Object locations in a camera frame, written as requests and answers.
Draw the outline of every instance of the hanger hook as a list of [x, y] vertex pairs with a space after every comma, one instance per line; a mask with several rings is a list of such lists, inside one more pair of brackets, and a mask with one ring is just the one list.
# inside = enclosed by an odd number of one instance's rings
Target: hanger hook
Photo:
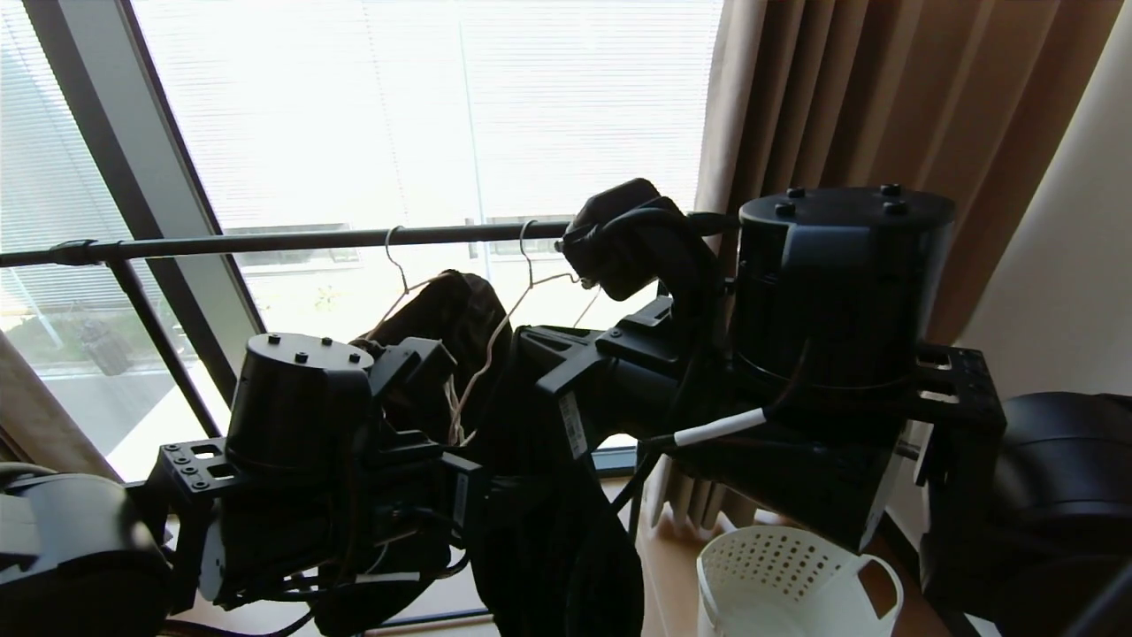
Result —
[[403, 290], [401, 294], [404, 296], [409, 293], [409, 278], [405, 277], [405, 268], [397, 262], [397, 259], [393, 258], [392, 253], [389, 253], [389, 241], [393, 240], [393, 233], [402, 227], [404, 227], [404, 225], [394, 225], [393, 227], [389, 227], [388, 232], [385, 233], [385, 258], [388, 258], [389, 262], [396, 266], [397, 272], [401, 272], [401, 289]]
[[531, 224], [533, 224], [535, 222], [538, 222], [537, 218], [528, 218], [526, 222], [523, 223], [523, 229], [518, 231], [518, 251], [523, 255], [523, 258], [526, 259], [526, 286], [528, 287], [533, 287], [534, 286], [534, 261], [532, 261], [531, 260], [531, 256], [526, 253], [526, 247], [523, 244], [523, 239], [526, 238], [526, 229], [530, 227]]

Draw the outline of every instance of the barcode label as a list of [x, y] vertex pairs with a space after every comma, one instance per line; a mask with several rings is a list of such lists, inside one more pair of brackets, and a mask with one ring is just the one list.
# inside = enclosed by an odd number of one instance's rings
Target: barcode label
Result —
[[569, 439], [569, 450], [574, 459], [581, 458], [589, 449], [585, 445], [585, 429], [582, 428], [582, 413], [577, 410], [577, 399], [574, 393], [558, 399], [558, 411], [563, 414], [563, 425], [566, 428], [566, 438]]
[[468, 475], [456, 476], [456, 498], [452, 506], [452, 519], [456, 526], [464, 527], [464, 513], [468, 510]]

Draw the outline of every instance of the curtain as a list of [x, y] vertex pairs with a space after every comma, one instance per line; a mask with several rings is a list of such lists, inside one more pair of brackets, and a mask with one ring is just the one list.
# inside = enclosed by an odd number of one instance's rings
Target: curtain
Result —
[[[727, 0], [695, 209], [788, 186], [898, 182], [954, 199], [928, 341], [953, 343], [1061, 141], [1121, 9], [1072, 0]], [[719, 247], [730, 255], [734, 236]], [[653, 476], [652, 518], [711, 528], [749, 503]]]
[[0, 333], [0, 462], [118, 480], [98, 450]]

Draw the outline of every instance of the laundry basket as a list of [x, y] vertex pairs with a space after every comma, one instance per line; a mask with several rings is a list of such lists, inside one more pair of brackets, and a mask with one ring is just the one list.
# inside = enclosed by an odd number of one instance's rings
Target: laundry basket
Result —
[[[876, 617], [857, 574], [876, 562], [897, 603]], [[752, 526], [713, 540], [696, 561], [700, 637], [889, 637], [903, 605], [884, 560], [799, 528]]]

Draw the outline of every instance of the window pane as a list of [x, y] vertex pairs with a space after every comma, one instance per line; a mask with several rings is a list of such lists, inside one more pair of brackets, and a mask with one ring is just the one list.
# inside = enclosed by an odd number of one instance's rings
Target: window pane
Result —
[[[19, 2], [0, 2], [0, 251], [130, 238]], [[145, 262], [135, 264], [217, 424], [228, 410]], [[126, 480], [204, 432], [104, 267], [0, 269], [0, 329]]]
[[[721, 0], [135, 0], [178, 126], [225, 232], [569, 218], [646, 177], [695, 193]], [[535, 275], [568, 272], [531, 241]], [[410, 284], [451, 267], [509, 304], [514, 243], [397, 247]], [[383, 249], [241, 257], [273, 330], [350, 338], [401, 290]], [[516, 324], [572, 325], [593, 291], [556, 279]], [[654, 293], [599, 298], [606, 328]]]

